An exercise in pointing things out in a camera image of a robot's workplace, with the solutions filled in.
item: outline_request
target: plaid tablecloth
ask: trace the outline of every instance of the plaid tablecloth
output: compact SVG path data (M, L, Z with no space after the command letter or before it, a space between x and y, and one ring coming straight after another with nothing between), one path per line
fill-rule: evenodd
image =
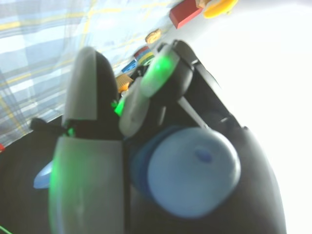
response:
M77 52L90 45L118 73L146 35L172 27L180 0L1 0L0 143L29 133L33 117L62 115Z

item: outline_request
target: green line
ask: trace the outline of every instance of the green line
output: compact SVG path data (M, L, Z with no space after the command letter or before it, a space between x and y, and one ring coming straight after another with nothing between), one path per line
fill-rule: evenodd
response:
M0 230L4 231L6 234L13 234L11 232L9 232L8 230L6 230L4 227L0 226Z

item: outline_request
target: blue plastic object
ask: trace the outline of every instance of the blue plastic object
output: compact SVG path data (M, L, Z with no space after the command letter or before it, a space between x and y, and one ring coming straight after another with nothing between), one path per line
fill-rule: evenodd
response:
M127 66L125 66L121 71L123 73L126 73L126 72L129 72L129 71L135 69L136 66L137 66L137 61L134 59Z
M240 163L233 145L214 130L188 128L165 138L148 167L151 194L162 208L183 218L202 217L236 187Z
M52 161L49 162L35 177L35 189L47 189L50 186L50 176L52 172Z

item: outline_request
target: robotic hand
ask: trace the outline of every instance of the robotic hand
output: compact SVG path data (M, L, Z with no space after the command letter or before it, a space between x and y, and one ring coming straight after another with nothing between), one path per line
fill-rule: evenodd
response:
M274 174L216 80L184 42L159 51L121 100L107 59L78 55L53 160L52 233L286 233Z

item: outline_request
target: checkered cloth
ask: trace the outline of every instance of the checkered cloth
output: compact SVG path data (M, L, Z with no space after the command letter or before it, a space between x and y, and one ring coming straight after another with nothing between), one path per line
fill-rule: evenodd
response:
M62 115L72 62L84 46L117 74L146 35L172 23L180 0L1 0L0 143L29 133L33 117Z

